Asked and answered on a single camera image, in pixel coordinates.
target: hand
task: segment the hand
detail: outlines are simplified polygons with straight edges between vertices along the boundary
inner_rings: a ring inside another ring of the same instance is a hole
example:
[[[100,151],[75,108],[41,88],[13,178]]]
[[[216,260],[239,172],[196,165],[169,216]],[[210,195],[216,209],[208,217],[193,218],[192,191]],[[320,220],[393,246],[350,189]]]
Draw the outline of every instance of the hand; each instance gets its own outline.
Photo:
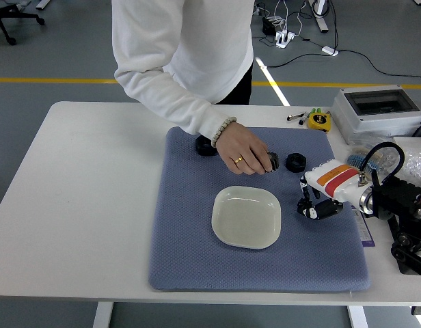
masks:
[[[216,147],[235,174],[264,174],[272,170],[267,145],[242,124],[230,123],[219,136]]]

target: red stripe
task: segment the red stripe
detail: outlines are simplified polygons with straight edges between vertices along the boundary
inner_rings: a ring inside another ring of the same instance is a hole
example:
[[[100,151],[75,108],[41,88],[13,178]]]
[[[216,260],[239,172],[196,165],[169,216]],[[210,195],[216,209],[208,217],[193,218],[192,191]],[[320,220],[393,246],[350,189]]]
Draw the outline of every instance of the red stripe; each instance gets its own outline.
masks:
[[[334,198],[335,190],[340,186],[344,181],[347,181],[352,176],[356,176],[358,171],[356,169],[348,169],[347,171],[342,172],[339,176],[336,176],[333,180],[331,180],[326,188],[326,193]]]

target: bead bracelet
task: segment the bead bracelet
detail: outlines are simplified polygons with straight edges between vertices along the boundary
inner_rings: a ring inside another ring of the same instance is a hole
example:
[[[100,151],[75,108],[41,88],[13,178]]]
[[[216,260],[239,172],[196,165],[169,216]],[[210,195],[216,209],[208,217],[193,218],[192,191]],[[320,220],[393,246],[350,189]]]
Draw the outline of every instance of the bead bracelet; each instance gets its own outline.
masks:
[[[221,135],[221,133],[224,131],[225,128],[228,127],[228,125],[232,122],[236,122],[236,117],[232,116],[230,118],[227,118],[224,123],[218,128],[217,133],[215,133],[215,135],[212,138],[212,141],[210,142],[210,145],[212,147],[217,147],[217,140],[219,138],[219,136]]]

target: white sweater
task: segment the white sweater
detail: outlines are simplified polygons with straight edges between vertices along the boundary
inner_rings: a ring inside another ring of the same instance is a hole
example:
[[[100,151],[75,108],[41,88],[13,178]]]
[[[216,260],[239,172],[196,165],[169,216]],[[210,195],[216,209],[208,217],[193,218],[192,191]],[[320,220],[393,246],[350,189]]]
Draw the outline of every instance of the white sweater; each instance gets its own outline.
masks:
[[[254,0],[112,0],[115,78],[184,131],[212,139],[253,62]]]

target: person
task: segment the person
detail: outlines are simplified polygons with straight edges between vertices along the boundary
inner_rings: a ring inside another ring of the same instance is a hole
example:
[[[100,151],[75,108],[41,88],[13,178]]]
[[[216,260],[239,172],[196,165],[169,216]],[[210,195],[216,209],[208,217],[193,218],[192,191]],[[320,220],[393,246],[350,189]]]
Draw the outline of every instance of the person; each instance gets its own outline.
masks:
[[[157,115],[211,139],[235,174],[272,169],[266,143],[212,106],[249,102],[253,7],[254,0],[112,0],[118,83]]]

